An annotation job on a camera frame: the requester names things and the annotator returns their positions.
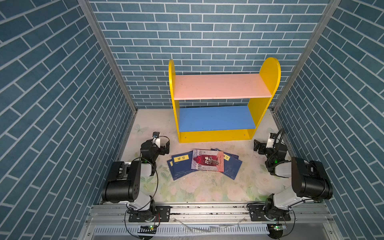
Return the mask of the navy book paw print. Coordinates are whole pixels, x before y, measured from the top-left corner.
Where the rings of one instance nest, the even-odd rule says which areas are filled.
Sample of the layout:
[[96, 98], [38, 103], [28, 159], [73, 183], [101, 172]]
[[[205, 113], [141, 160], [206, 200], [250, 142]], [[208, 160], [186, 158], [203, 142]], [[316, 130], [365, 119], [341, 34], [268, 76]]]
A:
[[192, 156], [193, 151], [172, 156], [174, 180], [196, 172], [192, 169]]

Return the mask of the pink red cover book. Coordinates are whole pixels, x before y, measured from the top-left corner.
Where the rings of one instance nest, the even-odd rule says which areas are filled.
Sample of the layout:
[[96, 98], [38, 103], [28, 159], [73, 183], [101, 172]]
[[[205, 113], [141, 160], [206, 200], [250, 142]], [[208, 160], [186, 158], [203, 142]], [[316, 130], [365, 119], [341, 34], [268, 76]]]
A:
[[192, 170], [224, 172], [224, 153], [222, 151], [194, 149], [192, 153]]

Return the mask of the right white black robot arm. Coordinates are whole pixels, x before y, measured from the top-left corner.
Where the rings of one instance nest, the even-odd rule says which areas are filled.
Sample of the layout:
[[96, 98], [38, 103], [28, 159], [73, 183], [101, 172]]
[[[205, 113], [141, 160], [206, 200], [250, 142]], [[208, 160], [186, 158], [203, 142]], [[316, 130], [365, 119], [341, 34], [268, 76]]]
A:
[[333, 196], [332, 183], [324, 165], [297, 157], [286, 160], [287, 150], [284, 143], [276, 140], [269, 139], [267, 143], [254, 140], [254, 151], [267, 157], [267, 171], [272, 176], [291, 180], [290, 187], [266, 199], [263, 212], [270, 221], [285, 217], [296, 205], [329, 200]]

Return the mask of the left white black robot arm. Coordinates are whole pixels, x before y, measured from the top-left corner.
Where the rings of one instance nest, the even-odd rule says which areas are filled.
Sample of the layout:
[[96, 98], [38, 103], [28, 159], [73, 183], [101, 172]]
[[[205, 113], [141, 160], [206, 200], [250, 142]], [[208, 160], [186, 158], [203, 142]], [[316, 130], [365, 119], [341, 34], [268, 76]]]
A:
[[156, 160], [159, 155], [170, 153], [170, 141], [161, 144], [161, 137], [147, 140], [141, 145], [141, 154], [129, 163], [113, 162], [104, 187], [102, 202], [123, 203], [127, 207], [130, 222], [160, 221], [154, 196], [140, 190], [141, 178], [158, 178]]

